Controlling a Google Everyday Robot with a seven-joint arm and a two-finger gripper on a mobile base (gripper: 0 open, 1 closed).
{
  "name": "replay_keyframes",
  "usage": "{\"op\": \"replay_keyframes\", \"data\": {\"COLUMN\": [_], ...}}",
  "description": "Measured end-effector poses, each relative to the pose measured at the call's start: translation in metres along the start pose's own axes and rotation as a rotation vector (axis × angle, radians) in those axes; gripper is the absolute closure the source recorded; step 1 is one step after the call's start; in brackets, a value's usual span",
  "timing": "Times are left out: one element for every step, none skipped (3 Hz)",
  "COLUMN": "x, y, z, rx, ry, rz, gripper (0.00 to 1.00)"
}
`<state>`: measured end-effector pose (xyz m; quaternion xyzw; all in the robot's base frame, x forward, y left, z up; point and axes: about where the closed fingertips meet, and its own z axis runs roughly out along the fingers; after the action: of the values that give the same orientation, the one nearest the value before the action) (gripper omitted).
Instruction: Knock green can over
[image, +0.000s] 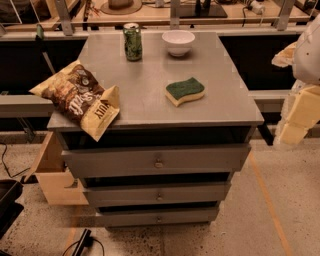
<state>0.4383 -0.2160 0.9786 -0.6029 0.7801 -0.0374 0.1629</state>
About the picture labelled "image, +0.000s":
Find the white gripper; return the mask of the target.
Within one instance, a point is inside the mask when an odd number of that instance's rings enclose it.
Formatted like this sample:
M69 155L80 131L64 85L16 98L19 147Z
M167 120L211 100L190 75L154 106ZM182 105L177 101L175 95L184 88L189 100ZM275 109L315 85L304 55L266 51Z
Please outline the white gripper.
M271 63L278 67L293 64L296 42L277 53ZM281 120L275 131L276 146L296 146L320 121L320 86L296 80L284 100Z

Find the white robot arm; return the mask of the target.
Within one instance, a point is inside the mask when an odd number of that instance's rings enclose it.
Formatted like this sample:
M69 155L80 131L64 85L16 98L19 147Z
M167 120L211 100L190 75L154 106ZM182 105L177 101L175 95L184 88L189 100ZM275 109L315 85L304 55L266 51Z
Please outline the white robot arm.
M320 16L271 63L291 66L296 79L283 103L275 133L278 146L295 146L320 121Z

